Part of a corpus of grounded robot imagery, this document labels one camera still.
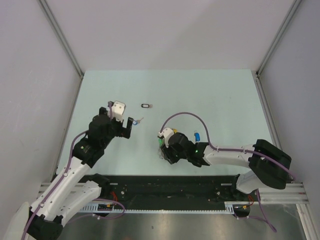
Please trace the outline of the metal keyring holder red handle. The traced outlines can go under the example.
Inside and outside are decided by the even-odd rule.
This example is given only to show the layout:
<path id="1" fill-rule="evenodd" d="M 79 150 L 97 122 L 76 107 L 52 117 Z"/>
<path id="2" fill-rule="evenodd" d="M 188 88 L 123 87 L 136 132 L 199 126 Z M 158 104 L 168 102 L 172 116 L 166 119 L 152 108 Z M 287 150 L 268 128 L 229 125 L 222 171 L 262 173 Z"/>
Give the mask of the metal keyring holder red handle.
<path id="1" fill-rule="evenodd" d="M 160 147 L 158 149 L 158 156 L 159 156 L 160 159 L 167 161 L 166 148 L 165 147 Z"/>

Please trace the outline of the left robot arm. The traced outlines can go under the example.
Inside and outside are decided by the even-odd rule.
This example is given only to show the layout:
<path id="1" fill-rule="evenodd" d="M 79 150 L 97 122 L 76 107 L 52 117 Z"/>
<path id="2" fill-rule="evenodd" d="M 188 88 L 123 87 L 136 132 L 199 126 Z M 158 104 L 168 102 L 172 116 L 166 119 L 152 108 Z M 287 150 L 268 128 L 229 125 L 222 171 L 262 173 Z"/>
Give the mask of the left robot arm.
<path id="1" fill-rule="evenodd" d="M 105 200 L 110 196 L 110 182 L 100 174 L 93 175 L 76 193 L 71 191 L 115 137 L 130 138 L 133 118 L 129 117 L 126 127 L 123 126 L 125 109 L 120 101 L 108 102 L 108 107 L 101 107 L 93 117 L 88 129 L 74 138 L 66 165 L 31 204 L 22 239 L 30 235 L 36 240 L 56 240 L 80 209 L 97 198 Z"/>

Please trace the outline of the blue tag key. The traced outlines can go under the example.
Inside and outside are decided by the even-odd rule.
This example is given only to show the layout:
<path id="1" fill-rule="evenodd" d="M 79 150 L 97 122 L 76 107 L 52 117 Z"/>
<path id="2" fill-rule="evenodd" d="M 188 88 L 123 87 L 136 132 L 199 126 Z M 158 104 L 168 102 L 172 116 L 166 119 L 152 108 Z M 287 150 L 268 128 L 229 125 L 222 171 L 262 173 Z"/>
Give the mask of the blue tag key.
<path id="1" fill-rule="evenodd" d="M 198 133 L 197 130 L 194 131 L 193 135 L 194 135 L 194 139 L 195 139 L 196 143 L 201 141 L 201 136 L 200 136 L 200 134 Z"/>
<path id="2" fill-rule="evenodd" d="M 136 125 L 140 124 L 143 119 L 144 119 L 144 117 L 142 117 L 142 118 L 140 118 L 140 119 L 134 119 L 133 122 L 132 122 L 132 124 L 133 124 L 134 126 L 136 126 Z"/>

